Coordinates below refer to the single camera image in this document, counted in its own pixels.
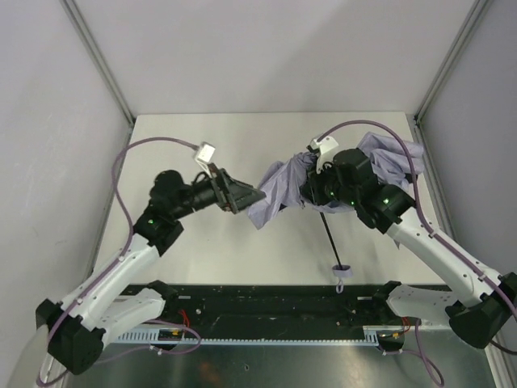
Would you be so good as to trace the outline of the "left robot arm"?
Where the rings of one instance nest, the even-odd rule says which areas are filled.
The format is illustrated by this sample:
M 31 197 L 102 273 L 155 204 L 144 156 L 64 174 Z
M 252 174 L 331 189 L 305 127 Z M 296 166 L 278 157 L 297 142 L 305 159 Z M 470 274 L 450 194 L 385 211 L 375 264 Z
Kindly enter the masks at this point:
M 60 302 L 46 299 L 37 307 L 37 326 L 49 329 L 48 354 L 74 375 L 86 372 L 109 344 L 162 315 L 170 292 L 160 292 L 158 281 L 123 302 L 116 299 L 172 247 L 183 232 L 182 218 L 211 205 L 238 214 L 265 196 L 214 164 L 192 183 L 174 170 L 158 174 L 120 252 Z

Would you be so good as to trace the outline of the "right aluminium frame post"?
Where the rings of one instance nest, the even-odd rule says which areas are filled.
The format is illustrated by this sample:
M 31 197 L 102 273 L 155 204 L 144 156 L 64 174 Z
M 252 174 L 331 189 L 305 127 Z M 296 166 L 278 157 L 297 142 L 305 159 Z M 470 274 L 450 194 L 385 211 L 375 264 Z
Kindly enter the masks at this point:
M 428 87 L 422 102 L 418 105 L 418 109 L 414 113 L 414 121 L 417 124 L 422 122 L 431 105 L 439 96 L 439 93 L 445 86 L 446 81 L 451 76 L 452 71 L 455 69 L 462 54 L 467 49 L 470 40 L 473 38 L 481 21 L 485 18 L 485 14 L 493 3 L 494 2 L 490 0 L 476 0 L 473 2 L 464 22 L 461 24 L 456 37 L 440 64 L 436 75 Z

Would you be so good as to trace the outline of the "lavender folding umbrella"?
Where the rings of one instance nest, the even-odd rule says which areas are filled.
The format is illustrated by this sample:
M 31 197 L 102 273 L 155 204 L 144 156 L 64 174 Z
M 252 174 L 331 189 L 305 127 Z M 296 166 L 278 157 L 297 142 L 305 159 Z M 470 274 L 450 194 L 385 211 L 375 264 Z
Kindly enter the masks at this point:
M 393 184 L 406 190 L 413 181 L 407 157 L 411 157 L 416 175 L 421 175 L 425 167 L 423 146 L 411 141 L 405 145 L 408 154 L 394 138 L 368 132 L 359 142 L 358 148 L 370 159 L 372 170 L 381 183 Z M 274 162 L 269 167 L 258 184 L 258 189 L 266 194 L 266 198 L 247 209 L 247 217 L 256 229 L 262 229 L 286 207 L 308 207 L 330 214 L 351 211 L 351 207 L 341 205 L 336 200 L 328 205 L 312 205 L 301 194 L 307 170 L 316 161 L 317 155 L 306 151 L 295 154 L 286 162 Z

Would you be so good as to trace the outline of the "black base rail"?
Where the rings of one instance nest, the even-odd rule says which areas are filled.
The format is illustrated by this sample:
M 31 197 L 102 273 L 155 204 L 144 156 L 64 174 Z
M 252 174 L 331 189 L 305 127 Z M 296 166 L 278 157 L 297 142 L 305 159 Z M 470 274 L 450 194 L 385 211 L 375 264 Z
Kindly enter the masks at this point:
M 356 338 L 366 326 L 403 327 L 375 285 L 165 285 L 159 319 L 188 323 L 201 338 Z

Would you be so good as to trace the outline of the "left aluminium frame post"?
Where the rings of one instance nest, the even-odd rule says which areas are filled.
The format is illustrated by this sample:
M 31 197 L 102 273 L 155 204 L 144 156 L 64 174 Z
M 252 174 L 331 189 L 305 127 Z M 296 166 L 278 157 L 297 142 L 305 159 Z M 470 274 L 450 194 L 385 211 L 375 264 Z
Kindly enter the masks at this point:
M 110 66 L 107 63 L 106 58 L 103 55 L 97 40 L 92 34 L 90 27 L 82 11 L 80 10 L 80 7 L 74 0 L 60 0 L 59 3 L 61 4 L 63 11 L 76 31 L 76 34 L 82 42 L 93 65 L 97 69 L 100 78 L 103 80 L 104 86 L 107 88 L 128 126 L 133 128 L 136 122 L 136 117 L 131 112 L 131 108 L 129 107 L 128 102 L 124 97 L 124 94 L 120 89 L 120 86 L 116 81 Z

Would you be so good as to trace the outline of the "aluminium frame post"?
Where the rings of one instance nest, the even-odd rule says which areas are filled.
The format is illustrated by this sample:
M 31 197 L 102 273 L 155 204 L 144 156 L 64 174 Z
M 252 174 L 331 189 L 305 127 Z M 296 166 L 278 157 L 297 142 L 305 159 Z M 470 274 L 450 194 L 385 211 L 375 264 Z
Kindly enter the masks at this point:
M 452 71 L 455 69 L 462 54 L 467 49 L 470 40 L 473 38 L 481 21 L 485 18 L 485 14 L 493 3 L 494 2 L 490 0 L 476 0 L 473 2 L 464 22 L 461 24 L 456 37 L 440 64 L 436 75 L 428 87 L 422 102 L 418 105 L 418 109 L 414 113 L 414 121 L 417 124 L 422 122 L 431 105 L 439 96 L 439 93 L 445 86 L 446 81 L 451 76 Z
M 133 128 L 136 122 L 136 117 L 131 112 L 131 108 L 129 107 L 128 102 L 124 97 L 124 94 L 120 89 L 120 86 L 116 81 L 110 66 L 107 63 L 106 58 L 103 55 L 97 40 L 92 34 L 90 27 L 82 11 L 80 10 L 80 7 L 74 0 L 60 0 L 59 3 L 61 4 L 63 11 L 76 31 L 76 34 L 82 42 L 93 65 L 97 69 L 100 78 L 103 80 L 104 86 L 107 88 L 128 126 Z

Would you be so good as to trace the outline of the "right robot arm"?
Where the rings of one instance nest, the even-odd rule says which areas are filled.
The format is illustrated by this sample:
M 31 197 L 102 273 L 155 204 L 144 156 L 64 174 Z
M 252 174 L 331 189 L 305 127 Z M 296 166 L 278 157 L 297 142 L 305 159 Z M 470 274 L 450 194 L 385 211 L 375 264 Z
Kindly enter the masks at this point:
M 395 315 L 447 325 L 474 348 L 485 348 L 513 315 L 515 273 L 501 275 L 434 228 L 415 197 L 379 183 L 361 150 L 316 162 L 301 194 L 314 205 L 351 206 L 366 227 L 406 247 L 447 285 L 448 290 L 438 291 L 388 282 L 379 295 Z

